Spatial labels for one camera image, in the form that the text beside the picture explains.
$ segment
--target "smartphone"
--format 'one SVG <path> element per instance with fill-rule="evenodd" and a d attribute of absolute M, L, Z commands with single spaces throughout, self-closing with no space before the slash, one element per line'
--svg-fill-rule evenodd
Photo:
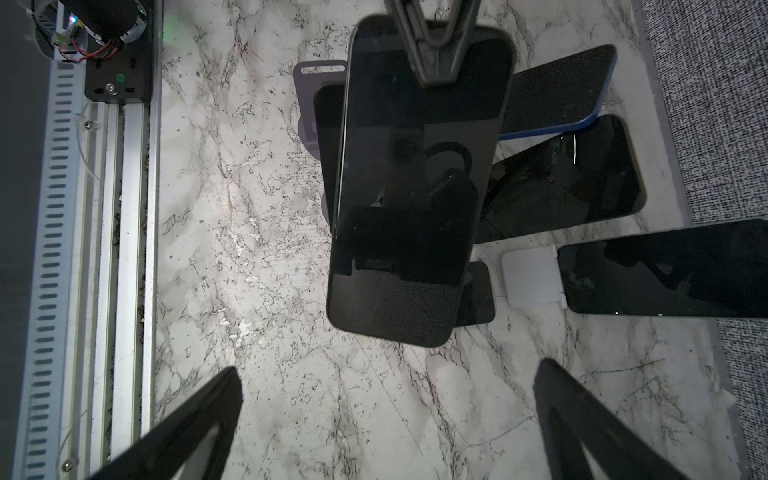
<path fill-rule="evenodd" d="M 645 200 L 624 125 L 604 115 L 494 164 L 475 242 L 622 217 Z"/>
<path fill-rule="evenodd" d="M 333 225 L 333 205 L 336 197 L 336 164 L 339 161 L 341 122 L 344 115 L 344 84 L 323 85 L 315 91 L 315 118 L 317 143 L 320 152 L 320 170 L 326 189 L 328 224 Z"/>
<path fill-rule="evenodd" d="M 498 139 L 556 134 L 592 123 L 616 59 L 616 47 L 602 45 L 515 74 Z"/>
<path fill-rule="evenodd" d="M 353 33 L 326 304 L 340 329 L 435 347 L 456 324 L 514 65 L 503 31 L 469 44 L 456 83 L 423 89 L 389 16 Z"/>
<path fill-rule="evenodd" d="M 455 327 L 490 323 L 496 316 L 491 274 L 483 262 L 470 262 Z"/>
<path fill-rule="evenodd" d="M 568 245 L 558 251 L 577 313 L 768 317 L 768 221 Z"/>

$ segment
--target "dark phone back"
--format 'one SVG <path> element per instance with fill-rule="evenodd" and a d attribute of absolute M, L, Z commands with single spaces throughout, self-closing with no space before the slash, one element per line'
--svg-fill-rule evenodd
<path fill-rule="evenodd" d="M 392 19 L 358 24 L 333 201 L 334 326 L 429 347 L 450 337 L 513 55 L 505 33 L 477 27 L 457 82 L 421 89 Z"/>
<path fill-rule="evenodd" d="M 516 73 L 499 140 L 576 130 L 598 116 L 616 65 L 601 45 Z"/>

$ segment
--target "cable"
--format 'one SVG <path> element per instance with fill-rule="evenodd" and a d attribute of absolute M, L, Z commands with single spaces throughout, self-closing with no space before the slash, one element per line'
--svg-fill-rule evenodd
<path fill-rule="evenodd" d="M 70 61 L 72 63 L 80 63 L 83 60 L 90 60 L 90 59 L 107 61 L 110 58 L 114 57 L 117 54 L 117 52 L 120 50 L 120 48 L 118 48 L 117 46 L 112 45 L 112 40 L 108 41 L 106 44 L 104 44 L 103 47 L 99 48 L 97 51 L 93 53 L 87 53 L 85 50 L 78 47 L 78 44 L 75 43 L 74 38 L 72 38 L 71 43 L 74 45 L 77 51 L 81 55 L 83 55 L 82 57 L 77 59 L 71 58 L 67 54 L 65 54 L 64 51 L 61 50 L 61 48 L 58 49 L 58 52 L 61 54 L 62 57 L 64 57 L 65 60 Z M 113 49 L 108 54 L 103 55 L 104 50 L 108 47 L 113 47 Z"/>

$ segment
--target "marble surface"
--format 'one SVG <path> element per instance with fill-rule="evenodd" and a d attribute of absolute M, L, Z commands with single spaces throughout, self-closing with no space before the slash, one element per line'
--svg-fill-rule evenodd
<path fill-rule="evenodd" d="M 424 2 L 447 14 L 448 2 Z M 484 2 L 516 71 L 612 43 L 603 110 L 621 116 L 647 204 L 632 217 L 476 247 L 493 323 L 422 349 L 331 327 L 319 162 L 296 134 L 291 71 L 346 58 L 382 0 L 167 0 L 158 246 L 156 417 L 223 367 L 243 381 L 224 478 L 547 478 L 532 383 L 550 356 L 691 478 L 736 478 L 712 340 L 701 319 L 514 310 L 509 250 L 684 224 L 628 0 Z M 526 146 L 508 141 L 499 158 Z"/>

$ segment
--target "screw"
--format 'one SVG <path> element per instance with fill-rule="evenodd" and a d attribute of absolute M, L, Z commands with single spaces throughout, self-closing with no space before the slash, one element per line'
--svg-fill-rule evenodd
<path fill-rule="evenodd" d="M 71 472 L 74 468 L 74 458 L 70 457 L 64 460 L 64 463 L 61 464 L 61 471 L 64 473 Z"/>

